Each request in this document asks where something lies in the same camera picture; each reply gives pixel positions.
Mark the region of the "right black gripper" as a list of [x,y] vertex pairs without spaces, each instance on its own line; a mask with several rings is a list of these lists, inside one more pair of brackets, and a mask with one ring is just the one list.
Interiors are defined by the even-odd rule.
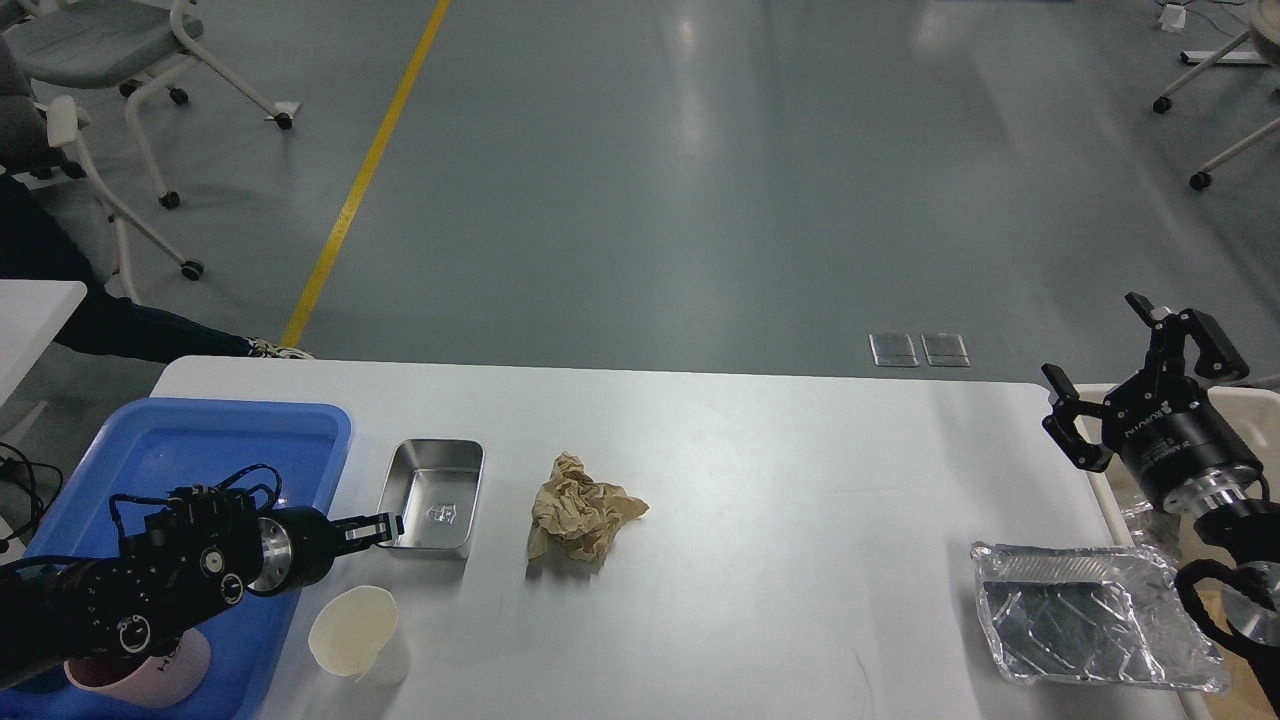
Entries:
[[[1143,368],[1098,404],[1084,400],[1062,368],[1043,364],[1041,372],[1053,391],[1051,413],[1042,420],[1046,433],[1083,471],[1102,473],[1115,452],[1158,511],[1179,511],[1183,501],[1171,507],[1169,500],[1210,471],[1234,475],[1244,489],[1256,483],[1263,464],[1201,384],[1251,374],[1222,327],[1193,307],[1158,310],[1142,293],[1129,292],[1125,301],[1151,329]],[[1103,445],[1080,433],[1082,416],[1102,421]]]

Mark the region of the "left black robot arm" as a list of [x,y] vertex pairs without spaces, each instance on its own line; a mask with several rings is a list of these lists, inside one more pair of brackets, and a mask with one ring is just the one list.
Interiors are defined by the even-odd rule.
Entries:
[[73,659],[145,659],[238,606],[319,583],[346,555],[399,538],[394,512],[330,519],[283,507],[283,480],[248,468],[164,497],[115,493],[114,557],[26,556],[3,565],[3,687]]

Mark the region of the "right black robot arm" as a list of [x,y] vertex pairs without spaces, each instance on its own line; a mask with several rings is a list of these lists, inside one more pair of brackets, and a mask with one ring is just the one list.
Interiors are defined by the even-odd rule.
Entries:
[[1172,585],[1199,630],[1243,659],[1276,706],[1279,506],[1262,461],[1208,389],[1244,379],[1248,364],[1210,314],[1158,309],[1137,292],[1125,300],[1149,329],[1142,368],[1094,402],[1044,364],[1053,402],[1043,428],[1084,471],[1117,457],[1153,510],[1189,516],[1204,544],[1229,553],[1230,564],[1185,564]]

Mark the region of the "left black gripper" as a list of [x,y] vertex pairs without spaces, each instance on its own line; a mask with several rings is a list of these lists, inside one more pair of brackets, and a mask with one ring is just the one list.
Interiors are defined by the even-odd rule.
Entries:
[[319,583],[339,552],[394,546],[404,534],[404,523],[394,512],[330,521],[316,509],[292,507],[257,518],[257,529],[262,568],[250,583],[250,592],[273,597]]

